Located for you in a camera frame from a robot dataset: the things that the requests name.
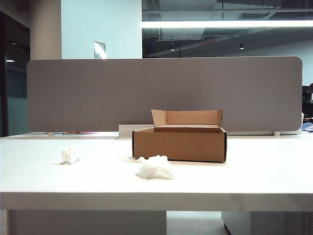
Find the crumpled paper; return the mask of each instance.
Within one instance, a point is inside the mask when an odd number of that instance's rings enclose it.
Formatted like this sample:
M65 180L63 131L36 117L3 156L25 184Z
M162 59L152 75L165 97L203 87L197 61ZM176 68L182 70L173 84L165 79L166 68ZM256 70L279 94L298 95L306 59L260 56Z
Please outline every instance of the crumpled paper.
M136 176L142 179L174 179L172 164L167 160L167 156L157 155L144 159L140 157L138 162L141 163L141 168L138 170Z
M81 159L76 154L76 149L68 147L62 150L62 164L73 164Z

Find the box lid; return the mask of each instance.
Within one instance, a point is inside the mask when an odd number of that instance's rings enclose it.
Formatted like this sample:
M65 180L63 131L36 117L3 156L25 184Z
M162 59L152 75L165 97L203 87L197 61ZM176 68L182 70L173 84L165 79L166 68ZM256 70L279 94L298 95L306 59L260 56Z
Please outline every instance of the box lid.
M155 127L173 127L174 125L188 125L188 127L220 127L223 111L165 111L152 109Z

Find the desk partition panel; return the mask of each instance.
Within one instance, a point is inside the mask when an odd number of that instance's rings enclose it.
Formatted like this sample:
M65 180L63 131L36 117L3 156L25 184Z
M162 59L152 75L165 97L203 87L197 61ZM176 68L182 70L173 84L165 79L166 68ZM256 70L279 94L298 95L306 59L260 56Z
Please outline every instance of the desk partition panel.
M117 131L152 124L151 109L223 109L231 132L301 125L297 57L33 60L27 66L32 131Z

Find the ceiling light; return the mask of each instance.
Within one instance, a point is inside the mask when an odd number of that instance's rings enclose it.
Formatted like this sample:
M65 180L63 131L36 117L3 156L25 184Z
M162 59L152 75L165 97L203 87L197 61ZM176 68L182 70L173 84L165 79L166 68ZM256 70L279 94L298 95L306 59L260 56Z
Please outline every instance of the ceiling light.
M142 28L254 28L254 27L313 27L307 21L144 21Z

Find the open cardboard box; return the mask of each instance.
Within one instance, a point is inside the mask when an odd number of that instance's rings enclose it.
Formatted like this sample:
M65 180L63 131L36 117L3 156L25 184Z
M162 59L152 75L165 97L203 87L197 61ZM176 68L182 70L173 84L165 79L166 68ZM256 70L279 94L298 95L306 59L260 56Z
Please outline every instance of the open cardboard box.
M222 110L151 110L155 127L133 131L133 157L225 162L227 134Z

